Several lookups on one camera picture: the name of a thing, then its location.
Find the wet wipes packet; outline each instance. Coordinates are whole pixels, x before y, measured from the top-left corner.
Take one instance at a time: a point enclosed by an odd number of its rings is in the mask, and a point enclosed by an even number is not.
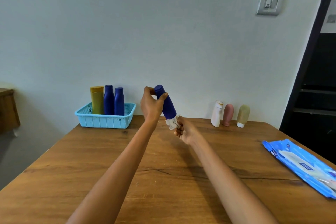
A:
[[[262,142],[265,148],[323,196],[336,199],[336,171],[289,139]]]

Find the pink bottle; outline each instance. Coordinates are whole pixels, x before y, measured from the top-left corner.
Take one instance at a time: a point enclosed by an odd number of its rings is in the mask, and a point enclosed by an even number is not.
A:
[[[230,126],[230,121],[233,117],[234,108],[232,104],[227,104],[224,108],[224,117],[223,117],[223,125],[228,127]]]

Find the white cap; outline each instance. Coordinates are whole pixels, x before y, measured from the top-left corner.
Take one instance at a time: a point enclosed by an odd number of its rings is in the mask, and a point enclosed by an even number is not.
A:
[[[223,109],[223,102],[222,102],[222,101],[219,101],[219,100],[216,100],[215,106],[216,106],[217,108]]]
[[[237,127],[243,128],[245,126],[244,123],[237,122]]]

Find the yellow bottle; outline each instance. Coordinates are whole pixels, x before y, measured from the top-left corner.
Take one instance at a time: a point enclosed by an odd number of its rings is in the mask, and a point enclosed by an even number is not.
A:
[[[250,107],[248,105],[242,105],[239,108],[238,117],[237,117],[237,126],[243,128],[249,118]]]
[[[104,114],[104,86],[90,87],[92,114]]]

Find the switch plate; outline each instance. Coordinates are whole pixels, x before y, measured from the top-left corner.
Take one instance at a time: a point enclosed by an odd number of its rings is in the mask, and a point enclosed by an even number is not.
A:
[[[278,15],[281,11],[283,0],[259,0],[257,14]]]

